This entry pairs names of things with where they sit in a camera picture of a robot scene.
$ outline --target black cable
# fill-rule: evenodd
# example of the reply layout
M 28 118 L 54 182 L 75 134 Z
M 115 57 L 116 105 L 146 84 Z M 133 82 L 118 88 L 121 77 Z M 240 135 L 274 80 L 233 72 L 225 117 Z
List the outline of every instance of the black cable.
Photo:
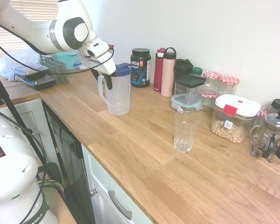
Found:
M 42 145 L 40 144 L 40 142 L 37 140 L 36 137 L 33 136 L 33 134 L 30 133 L 30 131 L 26 128 L 24 128 L 23 126 L 19 125 L 18 123 L 14 122 L 13 120 L 11 120 L 9 117 L 5 116 L 3 113 L 0 112 L 0 116 L 4 117 L 5 119 L 7 119 L 8 121 L 10 121 L 12 124 L 16 125 L 17 127 L 19 127 L 23 132 L 25 132 L 27 135 L 29 135 L 31 138 L 33 138 L 33 140 L 38 144 L 39 148 L 41 149 L 43 155 L 44 155 L 44 170 L 43 170 L 43 178 L 42 178 L 42 184 L 40 186 L 40 189 L 39 189 L 39 192 L 36 196 L 36 199 L 35 201 L 33 202 L 32 206 L 31 206 L 31 209 L 29 210 L 28 214 L 23 218 L 23 220 L 19 223 L 19 224 L 23 224 L 24 221 L 27 219 L 27 217 L 30 215 L 30 213 L 32 212 L 34 206 L 36 205 L 37 203 L 37 200 L 39 198 L 39 196 L 41 195 L 42 193 L 42 189 L 44 187 L 44 184 L 45 184 L 45 180 L 46 180 L 46 173 L 47 173 L 47 167 L 46 167 L 46 164 L 47 164 L 47 154 L 46 154 L 46 151 L 44 150 L 44 148 L 42 147 Z
M 27 68 L 30 68 L 30 69 L 32 69 L 32 70 L 34 70 L 34 71 L 43 72 L 43 71 L 34 69 L 34 68 L 32 68 L 32 67 L 30 67 L 30 66 L 28 66 L 28 65 L 25 65 L 25 64 L 22 63 L 22 62 L 19 62 L 17 59 L 15 59 L 15 58 L 12 57 L 9 53 L 7 53 L 1 46 L 0 46 L 0 50 L 2 50 L 7 56 L 9 56 L 11 59 L 13 59 L 14 61 L 16 61 L 17 63 L 19 63 L 19 64 L 21 64 L 21 65 L 23 65 L 23 66 L 25 66 L 25 67 L 27 67 Z M 69 73 L 55 73 L 55 72 L 46 71 L 45 73 L 51 74 L 51 75 L 72 75 L 72 74 L 78 74 L 78 73 L 82 73 L 82 72 L 85 72 L 85 71 L 89 71 L 90 69 L 94 69 L 94 68 L 96 68 L 96 67 L 98 67 L 98 66 L 100 66 L 100 65 L 102 65 L 102 64 L 104 64 L 104 63 L 106 63 L 107 61 L 109 61 L 109 60 L 113 57 L 113 55 L 114 55 L 114 49 L 110 49 L 110 50 L 112 50 L 111 57 L 109 57 L 109 58 L 108 58 L 107 60 L 105 60 L 104 62 L 102 62 L 102 63 L 100 63 L 100 64 L 97 64 L 96 66 L 93 66 L 93 67 L 91 67 L 91 68 L 85 69 L 85 70 L 83 70 L 83 71 L 69 72 Z

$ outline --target window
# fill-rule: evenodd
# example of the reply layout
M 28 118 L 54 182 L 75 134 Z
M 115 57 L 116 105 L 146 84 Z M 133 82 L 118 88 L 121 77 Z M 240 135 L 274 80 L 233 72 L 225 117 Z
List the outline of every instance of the window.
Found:
M 57 16 L 58 0 L 11 0 L 10 5 L 33 21 L 51 21 Z M 9 52 L 23 50 L 29 46 L 20 38 L 0 27 L 0 46 Z M 0 60 L 4 53 L 0 50 Z

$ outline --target pink water bottle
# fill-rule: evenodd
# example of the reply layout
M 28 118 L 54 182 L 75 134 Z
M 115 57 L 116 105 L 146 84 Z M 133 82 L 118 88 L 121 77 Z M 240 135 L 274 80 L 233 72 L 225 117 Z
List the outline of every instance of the pink water bottle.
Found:
M 165 48 L 160 48 L 155 54 L 154 91 L 156 92 L 161 91 L 164 52 Z
M 164 52 L 161 86 L 161 95 L 164 97 L 172 96 L 175 59 L 176 50 L 174 48 L 167 48 Z

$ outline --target drawer handle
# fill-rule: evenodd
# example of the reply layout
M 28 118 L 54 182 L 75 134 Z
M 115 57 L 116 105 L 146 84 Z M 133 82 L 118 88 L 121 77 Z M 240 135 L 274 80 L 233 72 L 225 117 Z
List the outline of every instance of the drawer handle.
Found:
M 116 200 L 116 198 L 114 197 L 115 195 L 115 191 L 114 190 L 109 190 L 108 191 L 108 195 L 110 196 L 112 202 L 115 204 L 115 206 L 118 208 L 118 210 L 125 216 L 127 217 L 129 220 L 132 220 L 132 211 L 127 211 L 125 210 Z

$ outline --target french press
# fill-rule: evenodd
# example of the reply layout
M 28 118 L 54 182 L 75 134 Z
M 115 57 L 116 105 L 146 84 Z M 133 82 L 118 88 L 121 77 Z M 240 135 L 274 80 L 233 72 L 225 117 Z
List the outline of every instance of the french press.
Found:
M 253 146 L 252 156 L 261 155 L 270 162 L 280 144 L 280 110 L 265 116 L 256 144 Z

